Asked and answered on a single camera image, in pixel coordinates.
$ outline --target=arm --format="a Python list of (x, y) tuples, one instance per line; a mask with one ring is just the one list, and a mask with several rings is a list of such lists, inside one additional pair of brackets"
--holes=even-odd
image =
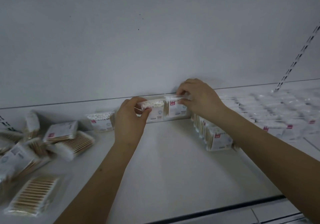
[(229, 134), (275, 186), (313, 223), (320, 223), (320, 162), (279, 140), (227, 108), (201, 80), (188, 79), (177, 94), (192, 112)]
[(115, 142), (101, 165), (55, 224), (105, 224), (125, 169), (138, 146), (151, 109), (136, 110), (143, 98), (125, 100), (116, 116)]

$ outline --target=wall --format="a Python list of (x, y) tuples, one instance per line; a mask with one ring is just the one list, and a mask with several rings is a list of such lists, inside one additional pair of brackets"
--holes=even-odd
[(0, 108), (277, 83), (320, 0), (0, 0)]

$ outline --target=finger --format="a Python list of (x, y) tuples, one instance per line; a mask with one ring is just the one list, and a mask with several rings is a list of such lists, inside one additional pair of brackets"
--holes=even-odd
[(147, 99), (142, 98), (142, 97), (132, 97), (132, 98), (127, 102), (127, 105), (128, 105), (129, 107), (135, 107), (138, 102), (142, 102), (142, 101), (147, 101)]
[(180, 100), (178, 101), (178, 104), (185, 105), (185, 106), (186, 106), (187, 108), (189, 108), (189, 109), (190, 109), (190, 107), (191, 107), (191, 103), (192, 103), (192, 101), (190, 101), (190, 100), (188, 100), (188, 99), (185, 99), (185, 98), (180, 99)]
[(123, 103), (121, 104), (120, 108), (122, 108), (124, 105), (126, 105), (128, 101), (129, 101), (129, 99), (124, 100)]
[(148, 109), (146, 109), (146, 110), (144, 110), (144, 112), (142, 113), (142, 115), (141, 115), (141, 120), (143, 120), (144, 122), (146, 122), (147, 121), (147, 118), (148, 118), (148, 116), (149, 116), (149, 113), (152, 111), (152, 109), (151, 108), (148, 108)]
[(192, 94), (192, 92), (190, 91), (190, 90), (192, 90), (192, 88), (193, 88), (193, 84), (190, 84), (190, 83), (182, 83), (182, 84), (179, 86), (176, 94), (177, 94), (177, 95), (183, 95), (185, 92), (189, 92), (190, 94)]
[(138, 108), (134, 108), (134, 112), (135, 112), (136, 114), (139, 114), (139, 115), (141, 115), (141, 114), (142, 114), (142, 111), (141, 111), (141, 110), (139, 110)]
[(190, 84), (194, 84), (194, 83), (198, 83), (199, 79), (187, 79), (184, 83), (190, 83)]

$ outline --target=hand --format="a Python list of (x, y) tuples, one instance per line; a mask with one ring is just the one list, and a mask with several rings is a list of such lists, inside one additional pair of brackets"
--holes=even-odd
[(146, 126), (146, 120), (152, 110), (146, 109), (143, 113), (138, 110), (140, 106), (137, 103), (142, 101), (146, 99), (132, 97), (121, 104), (115, 118), (115, 144), (127, 144), (133, 146), (134, 149), (137, 147)]
[(179, 104), (187, 106), (193, 113), (211, 122), (217, 114), (226, 109), (217, 93), (199, 79), (187, 79), (183, 82), (177, 90), (177, 95), (183, 95), (185, 92), (191, 94), (191, 100), (181, 99)]

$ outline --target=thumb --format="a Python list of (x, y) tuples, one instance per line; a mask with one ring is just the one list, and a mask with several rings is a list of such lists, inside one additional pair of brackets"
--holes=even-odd
[(149, 113), (152, 111), (152, 109), (151, 108), (148, 108), (148, 109), (146, 109), (146, 110), (144, 110), (143, 111), (143, 113), (141, 114), (141, 119), (144, 121), (144, 122), (146, 122), (147, 121), (147, 118), (148, 118), (148, 116), (149, 116)]
[(188, 100), (188, 99), (185, 99), (185, 98), (180, 99), (180, 100), (178, 101), (179, 104), (185, 105), (185, 106), (186, 106), (187, 108), (189, 108), (189, 109), (190, 109), (190, 107), (191, 107), (191, 102), (192, 102), (192, 101), (190, 101), (190, 100)]

